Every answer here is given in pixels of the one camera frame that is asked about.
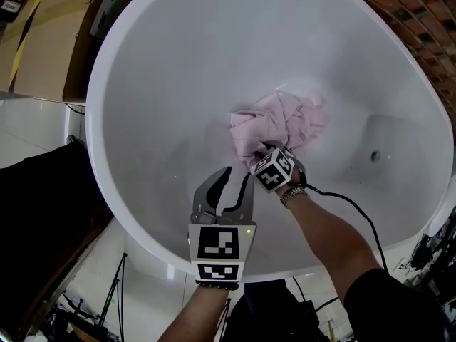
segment cardboard box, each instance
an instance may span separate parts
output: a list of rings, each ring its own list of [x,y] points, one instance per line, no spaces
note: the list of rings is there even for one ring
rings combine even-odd
[[[0,43],[0,91],[83,102],[109,28],[131,0],[28,0]]]

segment yellow tape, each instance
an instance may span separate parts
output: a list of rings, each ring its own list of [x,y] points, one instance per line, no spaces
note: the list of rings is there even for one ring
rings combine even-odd
[[[35,0],[33,2],[33,5],[32,5],[32,7],[30,9],[30,12],[28,13],[28,19],[31,18],[33,12],[35,11],[35,9],[38,7],[38,5],[40,3],[41,3],[41,0]],[[27,40],[27,35],[24,37],[24,39],[20,43],[19,47],[17,48],[16,55],[14,56],[13,68],[11,69],[11,76],[9,78],[9,89],[10,89],[10,91],[12,89],[11,83],[13,82],[14,77],[16,76],[17,70],[19,68],[19,61],[21,60],[22,51],[24,50],[24,45],[26,43],[26,40]]]

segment wristwatch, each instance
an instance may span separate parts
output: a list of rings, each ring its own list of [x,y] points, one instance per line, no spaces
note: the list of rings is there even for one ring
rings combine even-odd
[[[309,195],[307,194],[306,190],[304,190],[304,188],[302,186],[295,186],[295,187],[292,187],[290,190],[287,190],[281,197],[280,197],[280,201],[282,202],[282,204],[284,205],[285,208],[288,209],[288,207],[286,206],[286,203],[295,195],[297,194],[304,194],[306,195],[307,197],[309,197]]]

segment bracelet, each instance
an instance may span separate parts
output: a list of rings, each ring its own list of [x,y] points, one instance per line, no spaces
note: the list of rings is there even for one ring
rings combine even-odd
[[[200,286],[207,288],[225,289],[225,290],[237,290],[239,284],[237,282],[211,282],[211,281],[195,281]]]
[[[286,203],[295,195],[297,194],[304,194],[306,195],[307,197],[309,197],[309,195],[307,194],[306,190],[304,190],[304,188],[302,186],[295,186],[295,187],[292,187],[290,190],[287,190],[285,191],[285,193],[281,196],[280,198],[280,201],[282,202],[282,204],[284,205],[285,208],[288,209],[288,207],[286,206]]]

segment black and white marker cube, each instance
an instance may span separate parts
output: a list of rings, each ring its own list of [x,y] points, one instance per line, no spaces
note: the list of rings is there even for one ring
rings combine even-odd
[[[257,226],[189,224],[190,259],[199,281],[240,281]]]
[[[273,192],[291,181],[293,166],[294,162],[277,148],[253,166],[251,173],[267,192]]]

